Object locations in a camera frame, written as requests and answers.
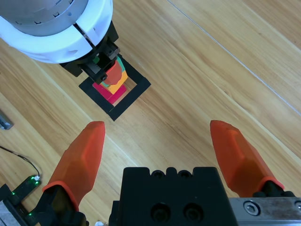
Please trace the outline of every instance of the black screw hole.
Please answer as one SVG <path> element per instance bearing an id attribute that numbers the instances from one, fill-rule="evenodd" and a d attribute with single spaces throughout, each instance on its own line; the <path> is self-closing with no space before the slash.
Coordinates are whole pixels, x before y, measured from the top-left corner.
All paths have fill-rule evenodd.
<path id="1" fill-rule="evenodd" d="M 203 219 L 204 212 L 199 205 L 190 203 L 184 208 L 184 216 L 192 223 L 199 223 Z"/>
<path id="2" fill-rule="evenodd" d="M 170 208 L 164 203 L 157 203 L 151 208 L 150 214 L 155 222 L 165 223 L 170 219 Z"/>
<path id="3" fill-rule="evenodd" d="M 160 170 L 153 171 L 151 175 L 156 178 L 162 178 L 165 176 L 165 174 Z"/>
<path id="4" fill-rule="evenodd" d="M 192 175 L 190 172 L 188 172 L 187 170 L 181 170 L 179 172 L 179 175 L 182 177 L 182 178 L 190 178 Z"/>

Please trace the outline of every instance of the wooden plank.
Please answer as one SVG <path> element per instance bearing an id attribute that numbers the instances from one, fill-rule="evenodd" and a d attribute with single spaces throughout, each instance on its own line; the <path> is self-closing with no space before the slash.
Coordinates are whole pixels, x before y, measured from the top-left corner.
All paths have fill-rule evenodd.
<path id="1" fill-rule="evenodd" d="M 84 75 L 73 78 L 59 65 L 35 62 L 0 42 L 5 109 L 18 112 L 12 120 L 27 122 L 15 146 L 14 136 L 6 131 L 0 132 L 0 138 L 5 135 L 0 142 L 20 150 L 23 143 L 43 141 L 47 153 L 59 157 L 88 122 L 105 121 L 103 162 L 93 191 L 80 206 L 91 224 L 108 220 L 126 166 L 146 166 L 151 171 L 169 166 L 190 171 L 196 166 L 218 167 L 209 131 L 212 119 L 240 128 L 277 178 L 300 195 L 300 143 L 294 135 L 300 132 L 298 114 L 169 2 L 124 0 L 114 7 L 117 45 L 152 86 L 112 122 L 78 88 Z M 27 132 L 25 137 L 31 128 L 39 136 Z M 34 157 L 37 162 L 43 158 Z M 12 164 L 18 161 L 9 159 Z M 51 157 L 44 161 L 57 163 Z M 0 169 L 1 183 L 6 183 L 1 178 L 9 178 L 17 185 L 26 176 L 20 170 L 15 176 L 2 165 Z M 37 202 L 38 196 L 29 200 Z"/>
<path id="2" fill-rule="evenodd" d="M 171 1 L 300 114 L 301 51 L 275 28 L 278 20 L 267 23 L 239 0 Z"/>
<path id="3" fill-rule="evenodd" d="M 244 0 L 244 2 L 301 49 L 301 2 L 299 0 Z"/>

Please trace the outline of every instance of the black square frame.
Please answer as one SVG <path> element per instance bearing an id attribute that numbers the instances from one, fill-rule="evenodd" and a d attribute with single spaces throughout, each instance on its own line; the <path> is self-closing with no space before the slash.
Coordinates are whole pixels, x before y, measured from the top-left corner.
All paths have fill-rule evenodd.
<path id="1" fill-rule="evenodd" d="M 79 88 L 84 91 L 98 106 L 100 106 L 115 121 L 147 88 L 151 83 L 119 55 L 128 77 L 137 85 L 116 105 L 112 105 L 94 87 L 94 81 L 88 77 Z"/>

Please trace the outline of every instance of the orange block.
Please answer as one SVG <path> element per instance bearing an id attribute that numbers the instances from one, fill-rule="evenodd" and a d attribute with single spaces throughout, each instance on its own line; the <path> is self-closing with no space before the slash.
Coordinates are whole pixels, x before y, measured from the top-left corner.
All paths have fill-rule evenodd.
<path id="1" fill-rule="evenodd" d="M 107 89 L 108 91 L 110 91 L 112 94 L 115 94 L 117 92 L 117 90 L 122 86 L 122 84 L 127 80 L 128 78 L 128 75 L 127 75 L 127 72 L 124 71 L 122 74 L 121 74 L 121 79 L 117 82 L 116 85 L 110 85 L 108 87 L 105 87 L 102 83 L 101 85 Z"/>

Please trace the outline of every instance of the screw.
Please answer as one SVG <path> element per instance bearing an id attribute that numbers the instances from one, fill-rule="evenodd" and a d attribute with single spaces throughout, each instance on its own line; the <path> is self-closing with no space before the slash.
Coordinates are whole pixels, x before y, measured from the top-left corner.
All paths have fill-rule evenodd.
<path id="1" fill-rule="evenodd" d="M 298 210 L 301 212 L 301 201 L 296 201 L 295 206 L 298 208 Z"/>
<path id="2" fill-rule="evenodd" d="M 251 202 L 251 201 L 246 201 L 244 203 L 244 208 L 247 211 L 247 213 L 249 213 L 249 214 L 251 214 L 253 216 L 258 216 L 259 213 L 260 213 L 260 209 L 257 206 L 257 204 L 254 203 L 254 202 Z"/>

